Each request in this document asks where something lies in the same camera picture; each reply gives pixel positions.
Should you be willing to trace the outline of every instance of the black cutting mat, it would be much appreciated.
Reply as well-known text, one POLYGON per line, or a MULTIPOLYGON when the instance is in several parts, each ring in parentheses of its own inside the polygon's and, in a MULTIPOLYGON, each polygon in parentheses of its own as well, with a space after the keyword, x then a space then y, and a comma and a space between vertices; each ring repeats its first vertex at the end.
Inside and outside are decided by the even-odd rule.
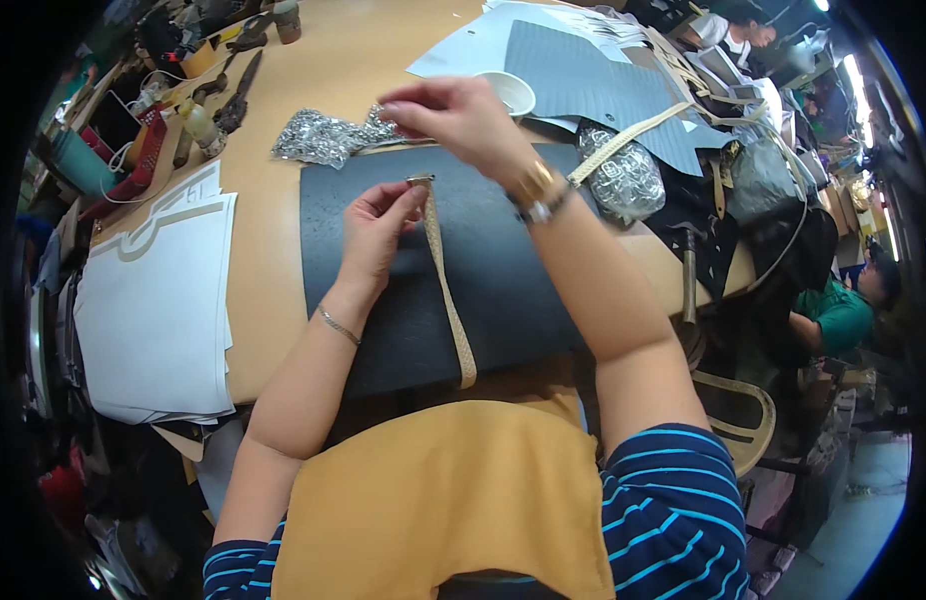
MULTIPOLYGON (((563 173, 578 164, 568 144, 539 144, 563 173)), ((300 175, 300 234, 306 306, 312 316, 342 260, 343 210, 366 189, 433 173, 446 280, 477 369, 532 362, 583 345, 502 188, 440 147, 350 158, 300 175)), ((582 190, 593 208, 589 192, 582 190)), ((459 381, 443 292, 422 223, 400 237, 390 283, 366 323, 344 398, 459 381)))

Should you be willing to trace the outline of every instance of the gray leather piece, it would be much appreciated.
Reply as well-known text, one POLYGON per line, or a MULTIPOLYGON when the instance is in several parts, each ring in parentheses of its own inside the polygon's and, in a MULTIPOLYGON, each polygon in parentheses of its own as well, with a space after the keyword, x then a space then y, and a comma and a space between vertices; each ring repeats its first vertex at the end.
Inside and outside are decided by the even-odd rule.
MULTIPOLYGON (((582 37, 525 21, 510 30, 506 72, 533 89, 533 114, 541 117, 582 116, 621 132, 673 105, 659 71, 609 60, 582 37)), ((674 169, 703 175, 679 116, 637 141, 674 169)))
MULTIPOLYGON (((563 173, 579 164, 571 145, 536 148, 563 173)), ((355 156, 339 171, 323 165, 302 169, 302 270, 310 316, 339 270, 343 210, 376 184, 419 173, 436 175, 446 280, 479 372, 580 347, 582 338, 502 188, 440 147, 355 156)), ((589 192, 583 195, 593 209, 589 192)), ((332 314, 332 307, 326 310, 332 314)), ((344 398, 459 377, 443 293, 420 223, 400 237, 389 286, 367 321, 344 398)))

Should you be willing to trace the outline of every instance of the cardboard box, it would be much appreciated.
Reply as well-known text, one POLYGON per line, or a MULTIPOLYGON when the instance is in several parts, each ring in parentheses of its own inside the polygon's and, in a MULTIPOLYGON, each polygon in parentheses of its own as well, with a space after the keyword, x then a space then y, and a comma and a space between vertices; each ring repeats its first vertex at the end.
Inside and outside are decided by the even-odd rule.
POLYGON ((845 186, 830 183, 820 192, 820 202, 836 222, 839 237, 859 231, 859 221, 856 219, 856 211, 853 210, 850 190, 845 186))

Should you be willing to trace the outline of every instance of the glue bottle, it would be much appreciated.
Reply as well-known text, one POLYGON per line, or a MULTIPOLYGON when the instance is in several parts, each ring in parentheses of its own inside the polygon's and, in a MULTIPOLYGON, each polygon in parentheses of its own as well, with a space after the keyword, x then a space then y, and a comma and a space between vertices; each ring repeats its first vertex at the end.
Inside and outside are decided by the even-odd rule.
POLYGON ((183 128, 196 140, 196 145, 208 159, 215 159, 226 148, 226 133, 213 123, 206 109, 193 102, 192 98, 186 98, 180 103, 180 116, 183 118, 183 128))

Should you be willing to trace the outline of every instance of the teal container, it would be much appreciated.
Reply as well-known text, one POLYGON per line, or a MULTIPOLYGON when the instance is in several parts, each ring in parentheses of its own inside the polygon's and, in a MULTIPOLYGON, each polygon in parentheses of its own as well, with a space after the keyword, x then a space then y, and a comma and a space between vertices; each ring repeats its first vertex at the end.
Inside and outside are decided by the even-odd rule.
POLYGON ((101 197, 118 183, 109 165, 72 129, 61 130, 53 139, 53 162, 85 196, 101 197))

